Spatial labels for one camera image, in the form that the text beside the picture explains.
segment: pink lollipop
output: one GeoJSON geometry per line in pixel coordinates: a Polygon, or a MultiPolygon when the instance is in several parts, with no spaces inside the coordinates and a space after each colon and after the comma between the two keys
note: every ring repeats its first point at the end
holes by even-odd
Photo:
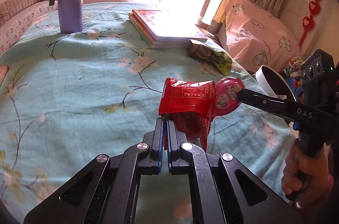
{"type": "Polygon", "coordinates": [[[216,85],[215,116],[224,116],[234,111],[240,103],[238,92],[245,86],[240,78],[224,78],[216,85]]]}

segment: stack of books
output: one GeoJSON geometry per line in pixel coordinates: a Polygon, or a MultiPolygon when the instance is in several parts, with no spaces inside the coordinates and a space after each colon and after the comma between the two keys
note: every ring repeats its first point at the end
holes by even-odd
{"type": "Polygon", "coordinates": [[[160,10],[136,10],[129,20],[152,49],[188,47],[190,39],[205,42],[207,37],[194,24],[178,21],[178,14],[160,10]]]}

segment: red snack bag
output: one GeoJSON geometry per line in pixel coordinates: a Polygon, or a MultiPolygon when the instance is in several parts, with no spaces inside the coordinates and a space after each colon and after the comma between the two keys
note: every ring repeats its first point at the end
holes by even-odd
{"type": "Polygon", "coordinates": [[[159,106],[159,115],[169,114],[176,129],[188,138],[200,139],[206,151],[207,136],[215,111],[215,83],[189,83],[167,78],[159,106]]]}

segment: light blue bedsheet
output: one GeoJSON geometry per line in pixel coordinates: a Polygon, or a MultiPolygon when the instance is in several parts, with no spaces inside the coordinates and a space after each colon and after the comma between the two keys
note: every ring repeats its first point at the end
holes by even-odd
{"type": "MultiPolygon", "coordinates": [[[[0,56],[10,67],[0,87],[0,194],[20,222],[96,155],[121,154],[153,130],[166,77],[222,77],[186,49],[148,49],[127,15],[148,7],[84,5],[86,29],[71,35],[52,12],[0,56]]],[[[249,76],[245,85],[262,92],[249,76]]],[[[207,151],[232,153],[282,196],[293,139],[284,120],[241,105],[213,121],[207,151]]],[[[171,176],[163,158],[160,176],[142,178],[136,224],[191,222],[187,177],[171,176]]]]}

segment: white bowl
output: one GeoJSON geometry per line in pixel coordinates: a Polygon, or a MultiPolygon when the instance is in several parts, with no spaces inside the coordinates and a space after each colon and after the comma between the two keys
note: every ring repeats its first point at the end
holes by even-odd
{"type": "Polygon", "coordinates": [[[289,88],[283,77],[269,66],[262,65],[255,73],[255,76],[258,84],[267,95],[273,97],[286,95],[287,99],[296,101],[292,90],[289,88]]]}

